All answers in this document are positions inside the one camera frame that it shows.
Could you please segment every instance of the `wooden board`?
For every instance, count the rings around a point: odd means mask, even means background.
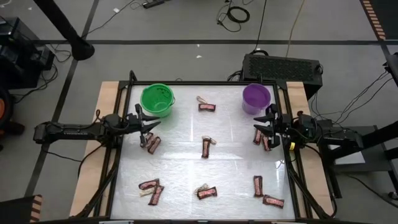
[[[303,111],[310,114],[307,97],[302,82],[288,82],[288,94],[293,114]],[[101,110],[101,114],[109,114],[113,112],[116,94],[118,91],[118,82],[103,82],[99,93],[96,109]],[[99,146],[96,141],[88,141],[85,154],[90,153],[95,147]],[[76,215],[90,201],[93,194],[97,190],[100,181],[101,169],[103,166],[105,148],[99,149],[91,157],[87,158],[82,165],[80,177],[76,186],[75,197],[73,199],[70,215]],[[322,162],[320,158],[311,150],[303,149],[301,152],[304,173],[306,177],[307,187],[317,202],[328,213],[333,213],[333,207],[330,201],[330,194],[326,184],[325,174],[323,172]],[[297,189],[299,209],[301,217],[305,217],[302,203],[302,194]],[[104,198],[108,197],[108,191],[104,193]],[[104,215],[106,203],[102,203],[100,215]]]

